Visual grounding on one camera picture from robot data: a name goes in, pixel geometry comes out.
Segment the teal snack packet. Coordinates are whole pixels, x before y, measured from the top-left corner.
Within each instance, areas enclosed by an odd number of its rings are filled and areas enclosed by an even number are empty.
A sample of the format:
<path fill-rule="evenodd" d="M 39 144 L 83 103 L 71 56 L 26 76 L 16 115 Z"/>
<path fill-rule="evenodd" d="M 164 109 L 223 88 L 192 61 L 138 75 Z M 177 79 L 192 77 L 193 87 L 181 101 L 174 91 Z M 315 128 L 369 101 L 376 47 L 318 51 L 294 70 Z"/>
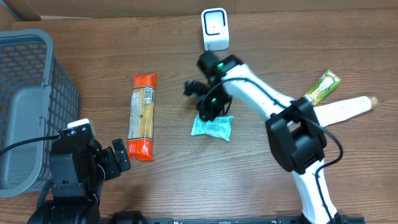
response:
<path fill-rule="evenodd" d="M 202 121 L 199 114 L 197 114 L 193 122 L 191 135 L 208 135 L 230 142 L 233 118 L 234 116 L 219 116 L 214 121 Z"/>

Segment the spaghetti pack with red ends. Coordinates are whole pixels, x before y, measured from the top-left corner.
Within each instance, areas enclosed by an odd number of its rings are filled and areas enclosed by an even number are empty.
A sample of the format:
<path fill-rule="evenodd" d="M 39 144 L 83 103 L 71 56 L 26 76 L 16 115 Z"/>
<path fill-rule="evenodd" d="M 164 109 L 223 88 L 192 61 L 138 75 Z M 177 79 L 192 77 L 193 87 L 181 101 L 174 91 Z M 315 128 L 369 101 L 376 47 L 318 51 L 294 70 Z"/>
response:
<path fill-rule="evenodd" d="M 154 161 L 152 145 L 156 78 L 156 73 L 134 76 L 127 135 L 130 159 Z"/>

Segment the white Pantene tube gold cap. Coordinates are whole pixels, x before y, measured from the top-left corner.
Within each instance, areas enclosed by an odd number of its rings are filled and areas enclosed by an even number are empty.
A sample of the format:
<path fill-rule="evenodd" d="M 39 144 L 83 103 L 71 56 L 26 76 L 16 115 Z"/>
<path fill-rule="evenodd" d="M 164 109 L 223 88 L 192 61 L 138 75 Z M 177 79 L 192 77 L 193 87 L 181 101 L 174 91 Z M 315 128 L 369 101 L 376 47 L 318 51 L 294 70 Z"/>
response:
<path fill-rule="evenodd" d="M 348 100 L 337 101 L 327 105 L 314 107 L 320 126 L 326 127 L 339 123 L 377 107 L 375 96 L 360 96 Z"/>

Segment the green yellow snack bar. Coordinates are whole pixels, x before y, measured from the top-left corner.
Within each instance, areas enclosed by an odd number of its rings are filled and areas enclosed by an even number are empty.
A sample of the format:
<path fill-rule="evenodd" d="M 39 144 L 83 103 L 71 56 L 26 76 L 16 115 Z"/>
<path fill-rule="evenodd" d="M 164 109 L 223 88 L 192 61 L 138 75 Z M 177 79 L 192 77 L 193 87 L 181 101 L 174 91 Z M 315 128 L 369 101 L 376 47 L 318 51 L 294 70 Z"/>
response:
<path fill-rule="evenodd" d="M 341 78 L 331 70 L 327 70 L 303 97 L 315 106 L 332 93 L 340 83 Z"/>

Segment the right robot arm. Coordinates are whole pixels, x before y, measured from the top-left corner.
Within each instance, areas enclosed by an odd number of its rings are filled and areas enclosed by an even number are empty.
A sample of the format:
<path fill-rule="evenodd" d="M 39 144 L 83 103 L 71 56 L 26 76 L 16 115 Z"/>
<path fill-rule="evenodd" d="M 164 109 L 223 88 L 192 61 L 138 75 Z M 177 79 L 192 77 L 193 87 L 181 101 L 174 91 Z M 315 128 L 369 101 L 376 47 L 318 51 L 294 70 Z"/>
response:
<path fill-rule="evenodd" d="M 334 135 L 320 124 L 311 102 L 274 90 L 235 55 L 221 60 L 205 52 L 197 65 L 208 82 L 185 82 L 184 94 L 200 98 L 198 117 L 214 121 L 228 112 L 233 98 L 241 100 L 264 120 L 272 155 L 292 174 L 302 200 L 303 222 L 342 223 L 323 171 L 337 162 L 324 160 L 326 138 Z"/>

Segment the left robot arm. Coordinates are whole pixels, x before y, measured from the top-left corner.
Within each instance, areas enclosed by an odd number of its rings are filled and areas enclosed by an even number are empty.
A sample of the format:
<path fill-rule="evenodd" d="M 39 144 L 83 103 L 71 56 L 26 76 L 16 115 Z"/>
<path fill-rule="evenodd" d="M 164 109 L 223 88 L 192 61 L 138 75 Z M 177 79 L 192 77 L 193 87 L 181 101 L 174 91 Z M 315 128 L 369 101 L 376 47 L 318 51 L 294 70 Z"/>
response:
<path fill-rule="evenodd" d="M 111 218 L 100 215 L 103 184 L 131 168 L 122 139 L 103 149 L 93 138 L 65 138 L 52 144 L 52 179 L 43 188 L 28 224 L 130 223 L 147 224 L 140 211 L 121 211 Z"/>

